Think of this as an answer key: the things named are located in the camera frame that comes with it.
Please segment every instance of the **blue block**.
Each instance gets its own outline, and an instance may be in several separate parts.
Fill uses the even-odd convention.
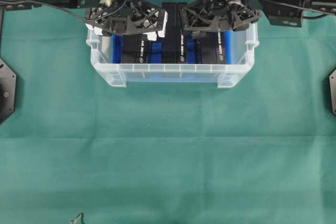
[[[123,37],[113,34],[111,37],[111,63],[119,64],[121,62],[123,51]]]

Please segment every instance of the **small black object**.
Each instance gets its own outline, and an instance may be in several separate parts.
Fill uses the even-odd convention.
[[[330,75],[332,113],[336,115],[336,70]]]

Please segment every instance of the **black rectangular object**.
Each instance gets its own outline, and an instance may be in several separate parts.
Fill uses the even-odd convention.
[[[207,33],[199,41],[199,50],[201,51],[202,64],[225,64],[225,44],[223,33],[220,33],[220,42],[218,33]]]
[[[176,3],[163,3],[162,8],[168,12],[166,25],[166,35],[161,39],[162,42],[162,63],[176,63]]]
[[[148,42],[144,41],[144,51],[141,57],[142,35],[123,36],[123,53],[121,63],[147,63]]]

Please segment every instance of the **clear plastic bin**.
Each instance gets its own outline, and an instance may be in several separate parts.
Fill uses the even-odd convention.
[[[195,0],[146,0],[161,6],[162,2],[193,2]],[[232,88],[254,65],[254,48],[259,45],[257,24],[231,35],[231,65],[192,64],[112,64],[110,37],[88,31],[91,63],[113,87],[126,87],[127,82],[216,82],[218,88]]]

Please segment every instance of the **black metal bracket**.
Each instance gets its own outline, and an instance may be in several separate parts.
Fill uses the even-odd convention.
[[[0,10],[0,40],[4,11]],[[16,74],[0,58],[0,123],[13,114],[15,102]]]
[[[336,115],[336,70],[330,75],[329,80],[330,80],[332,113]]]

